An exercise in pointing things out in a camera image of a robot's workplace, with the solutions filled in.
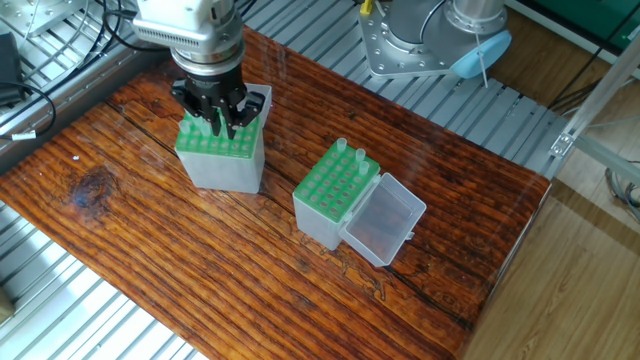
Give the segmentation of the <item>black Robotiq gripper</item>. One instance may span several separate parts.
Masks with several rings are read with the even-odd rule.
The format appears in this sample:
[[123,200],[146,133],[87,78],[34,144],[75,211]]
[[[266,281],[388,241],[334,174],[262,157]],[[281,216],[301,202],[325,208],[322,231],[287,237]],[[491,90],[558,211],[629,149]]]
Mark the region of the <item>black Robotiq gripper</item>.
[[248,126],[262,111],[263,95],[247,92],[241,60],[220,63],[176,60],[175,63],[184,78],[172,84],[171,95],[190,115],[204,119],[215,136],[222,128],[221,99],[230,140],[235,138],[238,128]]

